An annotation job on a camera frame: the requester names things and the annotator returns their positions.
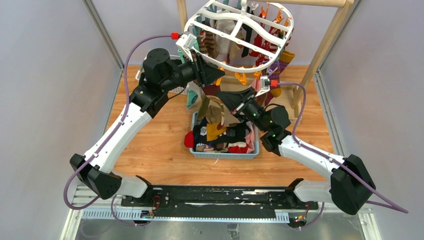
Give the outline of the mint green sock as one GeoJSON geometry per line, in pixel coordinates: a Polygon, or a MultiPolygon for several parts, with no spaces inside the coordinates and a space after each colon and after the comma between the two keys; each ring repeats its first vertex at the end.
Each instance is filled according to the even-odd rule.
{"type": "Polygon", "coordinates": [[[187,99],[186,99],[185,107],[187,109],[192,108],[195,105],[198,97],[199,97],[199,95],[194,90],[189,89],[187,91],[187,99]]]}

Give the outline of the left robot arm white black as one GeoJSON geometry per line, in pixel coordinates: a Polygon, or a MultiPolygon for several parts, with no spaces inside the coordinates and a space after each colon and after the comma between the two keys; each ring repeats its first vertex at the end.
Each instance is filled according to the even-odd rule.
{"type": "Polygon", "coordinates": [[[177,64],[164,48],[151,50],[143,62],[138,86],[106,133],[83,155],[70,158],[74,177],[91,189],[98,198],[107,200],[115,195],[134,197],[145,207],[154,199],[149,183],[141,177],[114,173],[113,168],[134,136],[149,123],[169,101],[168,92],[192,81],[202,86],[212,85],[225,72],[207,63],[201,54],[190,52],[193,60],[177,64]]]}

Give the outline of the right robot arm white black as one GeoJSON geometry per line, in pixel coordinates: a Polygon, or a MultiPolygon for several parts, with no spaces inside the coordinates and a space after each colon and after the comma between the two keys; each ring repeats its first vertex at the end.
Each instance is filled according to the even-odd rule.
{"type": "Polygon", "coordinates": [[[376,186],[363,162],[351,154],[341,156],[308,144],[287,130],[291,124],[283,105],[270,109],[256,101],[256,91],[218,91],[217,97],[235,117],[250,121],[263,132],[263,147],[278,156],[292,159],[314,170],[324,181],[295,180],[285,195],[286,203],[294,209],[305,202],[331,203],[349,215],[356,215],[372,196],[376,186]]]}

